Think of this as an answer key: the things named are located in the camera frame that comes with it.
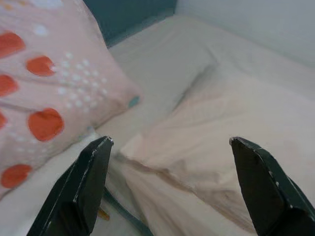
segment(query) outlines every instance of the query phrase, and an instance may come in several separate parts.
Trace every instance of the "cream fabric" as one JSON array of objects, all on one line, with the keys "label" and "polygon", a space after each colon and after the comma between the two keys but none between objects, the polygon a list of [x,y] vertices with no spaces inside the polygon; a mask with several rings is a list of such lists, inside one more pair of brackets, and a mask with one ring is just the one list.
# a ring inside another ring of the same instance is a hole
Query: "cream fabric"
[{"label": "cream fabric", "polygon": [[229,138],[241,136],[269,150],[315,204],[314,108],[314,102],[288,90],[219,68],[201,92],[122,153],[176,180],[250,231]]}]

